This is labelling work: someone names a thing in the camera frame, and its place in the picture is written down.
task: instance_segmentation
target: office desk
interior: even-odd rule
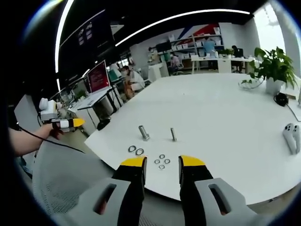
[[[191,57],[192,61],[192,74],[194,74],[194,67],[195,67],[195,62],[197,61],[211,61],[211,60],[216,60],[217,65],[218,65],[218,72],[219,73],[231,73],[232,72],[232,67],[231,67],[231,61],[240,61],[240,62],[251,62],[253,59],[245,59],[245,58],[205,58],[205,57],[199,57],[197,55]]]
[[[86,99],[75,103],[68,109],[75,114],[76,117],[85,120],[82,127],[88,135],[91,135],[96,130],[99,123],[99,118],[93,109],[93,106],[97,102],[102,102],[108,114],[112,114],[123,105],[118,90],[115,87],[114,90],[115,92],[113,92],[113,87],[100,89],[90,94]]]
[[[179,155],[203,160],[214,178],[237,189],[247,204],[275,198],[301,178],[301,153],[290,155],[282,131],[297,120],[286,107],[265,95],[265,84],[251,91],[238,82],[245,74],[194,74],[161,78],[111,116],[85,144],[105,163],[118,168],[135,155],[148,157],[145,187],[179,200]],[[150,139],[143,141],[138,126]],[[170,128],[177,142],[172,141]],[[160,154],[171,162],[159,170]]]

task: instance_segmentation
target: washer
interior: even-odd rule
[[[164,170],[165,169],[165,165],[159,165],[159,169],[160,170]]]
[[[144,153],[144,150],[143,150],[142,148],[138,148],[135,154],[136,154],[137,156],[140,156],[140,155],[142,155],[143,153]]]
[[[135,145],[132,145],[132,146],[130,146],[130,147],[128,148],[128,152],[132,153],[132,152],[134,152],[134,151],[136,151],[136,146],[135,146]]]

